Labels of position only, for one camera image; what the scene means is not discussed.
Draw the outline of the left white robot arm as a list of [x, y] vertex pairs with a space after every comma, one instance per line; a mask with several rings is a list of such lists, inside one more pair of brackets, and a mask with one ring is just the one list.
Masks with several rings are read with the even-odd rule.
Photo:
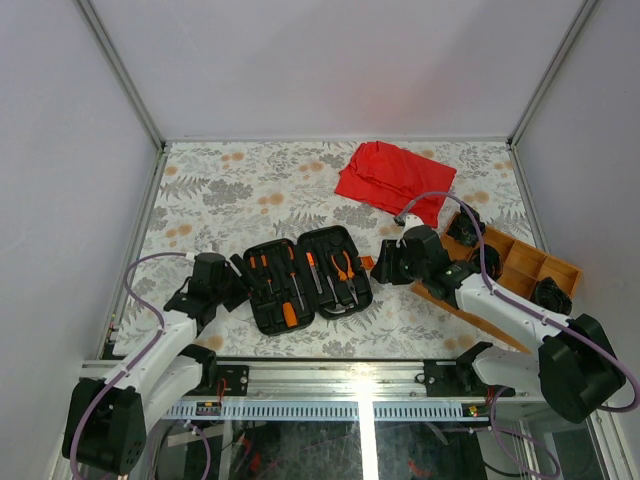
[[226, 367], [196, 337], [216, 317], [218, 307], [232, 311], [251, 292], [252, 277], [237, 254], [186, 253], [191, 274], [163, 308], [141, 304], [158, 325], [123, 360], [99, 378], [84, 377], [73, 389], [62, 455], [71, 475], [96, 468], [106, 475], [129, 474], [159, 420], [187, 394], [244, 396], [245, 367]]

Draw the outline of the orange handled utility knife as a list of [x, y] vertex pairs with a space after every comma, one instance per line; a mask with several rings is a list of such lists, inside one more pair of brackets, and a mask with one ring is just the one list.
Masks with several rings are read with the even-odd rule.
[[313, 254], [310, 251], [306, 252], [306, 258], [307, 258], [307, 262], [309, 264], [309, 268], [311, 270], [311, 275], [312, 275], [312, 279], [314, 281], [314, 285], [316, 288], [316, 291], [319, 295], [321, 295], [323, 293], [323, 287], [318, 275], [318, 270], [317, 270], [317, 266], [316, 266], [316, 261], [314, 259]]

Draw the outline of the orange black pliers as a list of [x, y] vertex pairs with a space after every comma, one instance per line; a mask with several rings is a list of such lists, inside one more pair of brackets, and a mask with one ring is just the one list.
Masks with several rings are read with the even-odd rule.
[[354, 283], [355, 273], [351, 257], [346, 250], [342, 250], [340, 253], [335, 252], [331, 254], [331, 263], [337, 272], [339, 280], [346, 284], [353, 302], [358, 305], [359, 299]]

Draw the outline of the black plastic tool case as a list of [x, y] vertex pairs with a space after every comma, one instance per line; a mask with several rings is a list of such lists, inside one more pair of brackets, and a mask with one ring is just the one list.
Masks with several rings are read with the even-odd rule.
[[[298, 302], [293, 281], [289, 276], [285, 260], [282, 255], [281, 243], [287, 241], [294, 253], [294, 266], [297, 282], [305, 304], [302, 311]], [[346, 250], [351, 257], [352, 267], [355, 273], [355, 287], [359, 304], [356, 305], [345, 283], [338, 278], [337, 272], [331, 263], [331, 254]], [[319, 295], [312, 279], [311, 270], [306, 258], [306, 252], [310, 251], [316, 261], [318, 275], [323, 287], [323, 293]], [[260, 255], [267, 256], [270, 273], [272, 276], [273, 295], [270, 295], [267, 282], [261, 270]], [[316, 317], [322, 316], [320, 309], [323, 303], [329, 299], [329, 291], [326, 276], [330, 275], [335, 286], [337, 296], [345, 306], [354, 305], [354, 312], [344, 317], [365, 310], [373, 303], [373, 293], [368, 279], [367, 269], [362, 263], [355, 242], [343, 226], [330, 226], [312, 230], [301, 234], [296, 239], [280, 238], [248, 248], [242, 255], [249, 273], [249, 257], [255, 256], [258, 270], [261, 274], [262, 297], [256, 298], [253, 292], [250, 294], [250, 306], [258, 330], [266, 336], [276, 336], [294, 332], [310, 326]], [[282, 305], [290, 302], [296, 312], [298, 325], [289, 328], [284, 320]]]

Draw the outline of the small orange black screwdriver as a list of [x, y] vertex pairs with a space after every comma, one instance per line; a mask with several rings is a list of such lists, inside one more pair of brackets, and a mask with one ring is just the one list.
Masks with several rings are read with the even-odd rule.
[[272, 284], [272, 276], [270, 273], [270, 268], [268, 265], [268, 260], [267, 260], [267, 256], [265, 254], [261, 254], [260, 255], [260, 261], [261, 261], [261, 270], [263, 273], [263, 276], [267, 282], [268, 288], [269, 288], [269, 293], [270, 295], [273, 295], [273, 284]]

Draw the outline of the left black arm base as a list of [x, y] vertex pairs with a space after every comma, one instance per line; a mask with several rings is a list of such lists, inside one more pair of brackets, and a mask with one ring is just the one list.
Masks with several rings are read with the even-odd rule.
[[199, 383], [186, 396], [247, 395], [250, 370], [247, 365], [220, 364], [213, 350], [196, 344], [185, 347], [180, 357], [190, 358], [202, 367]]

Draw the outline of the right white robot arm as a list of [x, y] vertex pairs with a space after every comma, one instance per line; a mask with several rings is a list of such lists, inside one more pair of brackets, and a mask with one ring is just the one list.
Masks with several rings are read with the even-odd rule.
[[458, 387], [478, 394], [489, 385], [542, 396], [557, 414], [580, 423], [626, 383], [601, 324], [550, 311], [504, 288], [464, 260], [452, 260], [429, 226], [385, 240], [371, 272], [380, 284], [420, 283], [437, 300], [491, 322], [525, 346], [490, 346], [456, 369]]

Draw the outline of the black handled hammer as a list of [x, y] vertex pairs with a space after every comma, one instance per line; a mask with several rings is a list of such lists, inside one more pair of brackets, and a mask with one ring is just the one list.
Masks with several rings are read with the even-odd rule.
[[329, 291], [329, 299], [322, 304], [320, 313], [327, 320], [334, 320], [352, 314], [354, 305], [343, 305], [339, 300], [334, 283], [330, 275], [326, 276], [326, 283]]

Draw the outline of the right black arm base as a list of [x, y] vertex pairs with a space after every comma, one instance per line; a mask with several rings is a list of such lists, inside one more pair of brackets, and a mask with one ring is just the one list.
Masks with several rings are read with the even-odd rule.
[[501, 388], [498, 384], [485, 383], [473, 369], [473, 361], [492, 347], [489, 342], [478, 342], [455, 359], [423, 361], [423, 384], [426, 395], [433, 398], [486, 397], [489, 388]]

